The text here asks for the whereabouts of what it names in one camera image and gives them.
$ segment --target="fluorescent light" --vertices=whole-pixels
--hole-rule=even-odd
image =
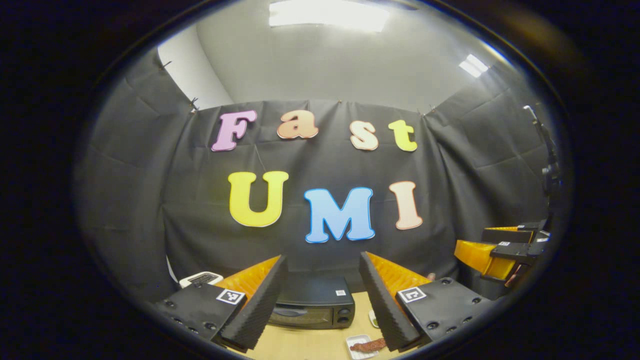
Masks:
[[[271,27],[326,24],[380,32],[389,12],[345,0],[286,0],[269,5]]]
[[[475,78],[480,76],[483,72],[489,70],[489,68],[483,64],[478,58],[469,54],[467,59],[458,65],[459,67],[465,69],[469,74],[473,75]]]
[[[469,61],[471,65],[475,66],[476,69],[480,70],[480,72],[485,72],[489,69],[485,64],[483,64],[480,60],[478,60],[478,58],[476,58],[471,54],[467,56],[467,61]]]
[[[480,76],[482,74],[482,72],[478,69],[476,69],[475,67],[473,67],[473,65],[469,64],[466,61],[463,61],[460,63],[461,68],[465,69],[465,71],[467,71],[469,74],[473,75],[474,78],[477,78],[478,76]]]

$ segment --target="blue letter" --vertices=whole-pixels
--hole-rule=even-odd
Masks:
[[[311,233],[306,237],[308,243],[324,243],[329,235],[324,232],[324,223],[336,240],[340,240],[347,224],[351,221],[349,240],[371,239],[376,233],[371,229],[369,218],[369,199],[373,195],[370,188],[351,189],[342,209],[327,189],[312,189],[305,192],[305,199],[311,204]]]

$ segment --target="white label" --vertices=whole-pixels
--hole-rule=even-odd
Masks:
[[[407,290],[399,291],[398,294],[400,294],[400,297],[404,302],[416,301],[427,297],[427,295],[418,288],[409,288]]]
[[[225,289],[225,291],[221,292],[220,295],[216,297],[216,300],[226,302],[227,304],[236,305],[237,303],[240,302],[240,300],[242,300],[243,296],[244,296],[244,293]]]

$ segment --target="wooden table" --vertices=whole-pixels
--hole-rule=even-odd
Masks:
[[[267,324],[255,349],[242,355],[256,360],[351,360],[346,343],[348,337],[361,334],[369,335],[372,340],[382,337],[380,329],[373,327],[369,321],[369,294],[365,291],[351,295],[356,304],[356,313],[353,323],[348,328],[301,330]],[[386,360],[398,355],[397,350],[390,352],[385,347],[370,359]]]

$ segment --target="bacon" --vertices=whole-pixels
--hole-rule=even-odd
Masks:
[[[373,351],[381,350],[386,346],[387,346],[387,343],[385,342],[385,339],[380,338],[378,340],[370,341],[364,344],[354,344],[350,346],[349,349],[355,350],[355,351],[362,351],[362,352],[373,352]]]

